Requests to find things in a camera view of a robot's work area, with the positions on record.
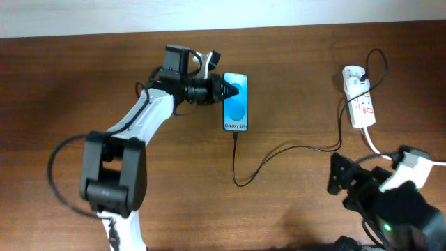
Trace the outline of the blue smartphone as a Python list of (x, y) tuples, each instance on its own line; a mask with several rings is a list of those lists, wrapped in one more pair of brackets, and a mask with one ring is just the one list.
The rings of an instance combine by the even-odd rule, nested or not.
[(224, 73), (224, 80), (239, 90), (224, 101), (223, 129), (234, 132), (248, 131), (248, 78), (241, 73)]

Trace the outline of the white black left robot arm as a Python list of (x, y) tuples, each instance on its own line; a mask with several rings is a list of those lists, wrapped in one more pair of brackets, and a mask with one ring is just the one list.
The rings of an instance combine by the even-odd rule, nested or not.
[(146, 147), (184, 101), (211, 105), (239, 88), (212, 71), (220, 53), (167, 45), (162, 66), (143, 83), (132, 109), (106, 132), (86, 136), (80, 196), (102, 221), (111, 250), (147, 250), (139, 208), (147, 189)]

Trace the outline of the white USB charger plug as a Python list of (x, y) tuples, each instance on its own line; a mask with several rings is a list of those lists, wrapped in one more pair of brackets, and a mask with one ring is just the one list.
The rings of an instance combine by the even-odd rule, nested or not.
[(370, 88), (369, 80), (361, 81), (357, 77), (350, 77), (344, 81), (344, 91), (346, 95), (356, 96), (364, 93)]

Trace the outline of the white power strip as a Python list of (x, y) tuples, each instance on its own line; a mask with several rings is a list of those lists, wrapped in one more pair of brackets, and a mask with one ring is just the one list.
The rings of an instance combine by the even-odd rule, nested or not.
[[(365, 81), (367, 78), (362, 80), (364, 74), (365, 69), (361, 66), (346, 66), (342, 70), (344, 81), (350, 77), (357, 77), (361, 81)], [(368, 90), (356, 96), (346, 95), (351, 123), (354, 128), (367, 128), (376, 122), (374, 108)]]

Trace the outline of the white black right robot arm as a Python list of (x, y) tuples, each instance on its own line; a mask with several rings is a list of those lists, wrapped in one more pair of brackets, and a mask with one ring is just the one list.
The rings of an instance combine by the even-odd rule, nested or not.
[(433, 167), (430, 155), (402, 146), (386, 156), (391, 171), (362, 168), (372, 155), (354, 161), (333, 153), (328, 193), (347, 192), (344, 208), (362, 216), (384, 250), (444, 250), (445, 216), (419, 192)]

